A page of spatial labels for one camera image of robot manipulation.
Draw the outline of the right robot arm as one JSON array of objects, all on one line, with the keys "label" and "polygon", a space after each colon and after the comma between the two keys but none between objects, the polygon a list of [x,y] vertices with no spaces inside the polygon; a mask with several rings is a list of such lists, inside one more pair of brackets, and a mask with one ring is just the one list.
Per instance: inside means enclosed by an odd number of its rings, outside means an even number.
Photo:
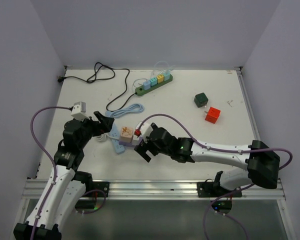
[{"label": "right robot arm", "polygon": [[234,169],[220,171],[213,183],[213,192],[225,196],[229,191],[246,185],[276,189],[280,157],[266,144],[253,140],[248,145],[220,145],[196,141],[190,137],[171,135],[155,123],[139,123],[134,131],[141,142],[134,150],[147,162],[158,154],[166,155],[178,163],[216,163]]}]

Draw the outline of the purple power strip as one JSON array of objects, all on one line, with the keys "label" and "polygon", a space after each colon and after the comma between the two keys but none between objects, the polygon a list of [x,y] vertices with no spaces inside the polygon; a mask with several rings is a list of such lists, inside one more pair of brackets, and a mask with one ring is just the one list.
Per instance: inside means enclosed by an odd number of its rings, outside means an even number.
[{"label": "purple power strip", "polygon": [[132,140],[131,142],[124,142],[124,141],[119,141],[119,145],[124,146],[124,147],[129,147],[129,148],[134,148],[135,146],[139,145],[143,139],[140,138],[138,140]]}]

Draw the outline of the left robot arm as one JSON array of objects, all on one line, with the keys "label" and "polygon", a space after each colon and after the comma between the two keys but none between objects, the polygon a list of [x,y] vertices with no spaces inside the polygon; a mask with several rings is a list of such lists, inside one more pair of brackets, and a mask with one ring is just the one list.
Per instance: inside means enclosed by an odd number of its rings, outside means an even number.
[{"label": "left robot arm", "polygon": [[90,173],[78,170],[91,138],[109,133],[113,127],[114,118],[99,111],[93,114],[96,120],[80,113],[65,123],[55,155],[48,156],[52,169],[47,184],[25,222],[15,225],[15,239],[60,240],[65,222],[80,198],[107,198],[102,188],[94,188]]}]

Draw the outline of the blue power strip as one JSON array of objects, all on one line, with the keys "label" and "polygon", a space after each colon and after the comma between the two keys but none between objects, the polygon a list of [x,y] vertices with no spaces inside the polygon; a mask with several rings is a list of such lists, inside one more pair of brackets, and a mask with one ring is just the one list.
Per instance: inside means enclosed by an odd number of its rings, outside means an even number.
[{"label": "blue power strip", "polygon": [[123,154],[126,149],[123,145],[119,144],[120,133],[115,124],[113,125],[111,131],[108,133],[107,136],[110,138],[110,140],[112,142],[115,153],[118,155]]}]

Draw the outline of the red cube plug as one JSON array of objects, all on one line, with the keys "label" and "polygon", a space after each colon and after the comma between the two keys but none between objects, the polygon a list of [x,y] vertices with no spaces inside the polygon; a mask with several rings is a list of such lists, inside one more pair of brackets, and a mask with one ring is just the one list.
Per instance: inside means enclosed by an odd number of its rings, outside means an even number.
[{"label": "red cube plug", "polygon": [[205,110],[204,113],[205,113],[204,120],[209,123],[215,124],[220,117],[221,111],[217,108],[210,107],[209,110]]}]

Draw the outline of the pink deer cube socket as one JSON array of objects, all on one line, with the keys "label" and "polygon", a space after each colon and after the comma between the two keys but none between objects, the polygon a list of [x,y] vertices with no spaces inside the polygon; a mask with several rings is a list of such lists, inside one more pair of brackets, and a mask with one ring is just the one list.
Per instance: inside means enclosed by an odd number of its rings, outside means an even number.
[{"label": "pink deer cube socket", "polygon": [[123,143],[131,143],[133,140],[135,129],[123,126],[120,130],[119,141]]}]

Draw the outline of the dark green cube plug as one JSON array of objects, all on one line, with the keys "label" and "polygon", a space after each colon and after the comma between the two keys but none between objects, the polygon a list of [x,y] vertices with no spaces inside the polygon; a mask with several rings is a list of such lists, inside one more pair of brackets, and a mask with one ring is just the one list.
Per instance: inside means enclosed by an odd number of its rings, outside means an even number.
[{"label": "dark green cube plug", "polygon": [[208,101],[209,99],[204,92],[198,93],[194,96],[194,103],[198,108],[206,107]]}]

